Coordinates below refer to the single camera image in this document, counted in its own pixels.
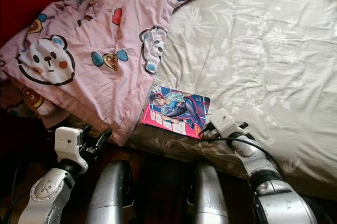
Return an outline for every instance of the anime girl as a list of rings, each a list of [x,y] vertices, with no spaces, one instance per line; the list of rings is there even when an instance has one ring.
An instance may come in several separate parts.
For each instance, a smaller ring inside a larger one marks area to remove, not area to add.
[[[192,120],[189,118],[186,119],[186,117],[191,116],[194,122],[200,128],[203,128],[205,123],[201,120],[200,115],[197,113],[195,102],[190,96],[191,94],[176,91],[172,91],[165,96],[161,93],[156,93],[150,95],[149,102],[153,106],[161,109],[162,120],[170,121],[175,124],[184,121],[189,125],[189,127],[194,129],[194,123]]]

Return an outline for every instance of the pink book cover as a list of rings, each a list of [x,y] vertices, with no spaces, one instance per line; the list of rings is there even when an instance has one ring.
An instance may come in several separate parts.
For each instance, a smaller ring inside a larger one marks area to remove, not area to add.
[[[153,85],[141,122],[200,139],[210,101],[201,95]]]

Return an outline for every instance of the comic book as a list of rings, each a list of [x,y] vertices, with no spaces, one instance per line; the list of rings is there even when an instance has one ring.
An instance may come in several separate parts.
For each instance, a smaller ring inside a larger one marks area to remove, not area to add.
[[[201,95],[153,85],[141,122],[200,139],[210,101]]]

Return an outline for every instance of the magazine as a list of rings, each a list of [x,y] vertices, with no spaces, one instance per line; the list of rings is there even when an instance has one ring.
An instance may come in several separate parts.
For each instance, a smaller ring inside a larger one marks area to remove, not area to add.
[[[201,95],[153,85],[141,122],[200,139],[210,101]]]

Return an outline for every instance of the robot leg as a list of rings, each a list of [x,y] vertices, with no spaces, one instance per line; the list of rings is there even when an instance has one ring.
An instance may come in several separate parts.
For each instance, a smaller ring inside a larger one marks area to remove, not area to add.
[[[195,165],[195,185],[188,203],[194,203],[194,224],[228,224],[227,207],[214,167],[206,162]]]
[[[127,161],[115,161],[107,165],[91,197],[85,223],[123,224],[123,209],[134,213],[130,211],[133,206],[129,190],[131,181],[132,174]]]

